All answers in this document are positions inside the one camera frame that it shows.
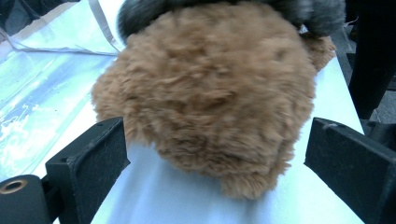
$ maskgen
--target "brown plush toy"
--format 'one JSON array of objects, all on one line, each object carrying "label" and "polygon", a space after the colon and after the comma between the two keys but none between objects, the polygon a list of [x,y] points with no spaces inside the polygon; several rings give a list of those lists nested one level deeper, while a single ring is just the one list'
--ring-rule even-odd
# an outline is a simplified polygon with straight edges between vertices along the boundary
[{"label": "brown plush toy", "polygon": [[92,103],[98,120],[124,118],[128,142],[256,199],[289,166],[333,50],[264,4],[184,8],[129,37]]}]

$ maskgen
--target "teddy bear ear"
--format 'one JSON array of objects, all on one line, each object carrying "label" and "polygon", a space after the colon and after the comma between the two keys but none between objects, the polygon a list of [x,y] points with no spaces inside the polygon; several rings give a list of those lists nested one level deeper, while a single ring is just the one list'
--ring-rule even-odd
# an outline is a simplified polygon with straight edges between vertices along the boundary
[{"label": "teddy bear ear", "polygon": [[317,71],[324,68],[335,56],[335,45],[328,36],[318,37],[310,33],[300,34],[309,58]]}]

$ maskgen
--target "teddy bear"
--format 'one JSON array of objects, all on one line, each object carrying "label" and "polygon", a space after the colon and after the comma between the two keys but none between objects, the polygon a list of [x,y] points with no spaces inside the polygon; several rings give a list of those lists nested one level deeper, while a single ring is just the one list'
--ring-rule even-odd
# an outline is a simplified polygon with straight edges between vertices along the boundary
[{"label": "teddy bear", "polygon": [[267,4],[185,7],[128,38],[92,104],[98,120],[123,117],[127,142],[253,200],[289,167],[333,51]]},{"label": "teddy bear", "polygon": [[129,35],[143,30],[167,11],[224,1],[269,4],[296,27],[304,25],[318,36],[328,36],[340,29],[346,16],[345,0],[126,0],[118,16],[118,30],[125,42]]}]

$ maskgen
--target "gray fur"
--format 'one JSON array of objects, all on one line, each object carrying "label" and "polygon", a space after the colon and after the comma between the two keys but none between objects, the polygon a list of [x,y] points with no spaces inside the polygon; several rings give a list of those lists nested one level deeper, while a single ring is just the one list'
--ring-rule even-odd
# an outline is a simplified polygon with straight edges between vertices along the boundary
[{"label": "gray fur", "polygon": [[163,13],[178,7],[239,1],[269,4],[295,25],[305,24],[314,35],[330,35],[342,27],[345,20],[344,0],[126,0],[118,17],[118,29],[123,41],[143,30]]}]

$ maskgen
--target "transparent plastic sheet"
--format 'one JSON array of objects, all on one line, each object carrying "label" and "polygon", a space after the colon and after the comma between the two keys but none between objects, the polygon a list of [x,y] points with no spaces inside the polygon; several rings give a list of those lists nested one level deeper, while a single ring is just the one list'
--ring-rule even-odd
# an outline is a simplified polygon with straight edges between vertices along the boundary
[{"label": "transparent plastic sheet", "polygon": [[66,2],[18,21],[22,2],[45,0],[17,0],[16,11],[0,18],[0,181],[33,172],[123,48],[115,33],[121,1],[106,9],[97,0]]}]

